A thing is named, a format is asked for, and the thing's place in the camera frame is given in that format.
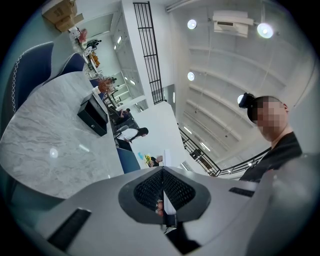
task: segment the black pants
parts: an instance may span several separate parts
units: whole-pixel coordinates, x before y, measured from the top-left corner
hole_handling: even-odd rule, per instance
[[[120,149],[123,149],[123,150],[129,150],[132,152],[132,149],[131,149],[131,146],[130,146],[130,143],[122,140],[122,139],[116,139],[118,144],[119,144],[119,148]]]

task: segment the flower arrangement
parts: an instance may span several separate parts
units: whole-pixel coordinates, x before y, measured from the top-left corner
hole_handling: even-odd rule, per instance
[[[98,79],[98,89],[101,93],[110,94],[115,91],[115,79],[113,77],[102,77]]]
[[[147,165],[149,165],[149,163],[152,162],[151,156],[149,154],[144,155],[144,161]]]

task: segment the railing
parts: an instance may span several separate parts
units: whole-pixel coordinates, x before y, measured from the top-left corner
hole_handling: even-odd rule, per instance
[[[225,175],[225,174],[235,174],[235,173],[239,173],[242,171],[246,171],[249,167],[254,167],[255,165],[257,165],[257,163],[259,163],[259,161],[265,156],[265,154],[270,149],[271,149],[271,147],[269,147],[265,151],[261,152],[260,154],[257,154],[256,156],[254,156],[246,161],[243,161],[243,162],[238,163],[234,166],[231,166],[229,168],[225,168],[225,169],[221,170],[218,173],[218,176]]]
[[[133,5],[138,23],[143,57],[152,91],[153,103],[157,104],[164,100],[164,96],[150,2],[134,2]]]
[[[216,177],[221,169],[215,164],[214,161],[200,148],[196,143],[194,143],[180,128],[180,134],[184,149],[188,151],[189,155],[199,164],[202,168],[213,177]]]

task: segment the white vase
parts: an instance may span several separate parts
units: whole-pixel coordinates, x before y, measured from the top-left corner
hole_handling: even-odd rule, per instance
[[[92,92],[95,94],[95,95],[98,95],[101,93],[101,91],[99,90],[98,86],[92,88]]]

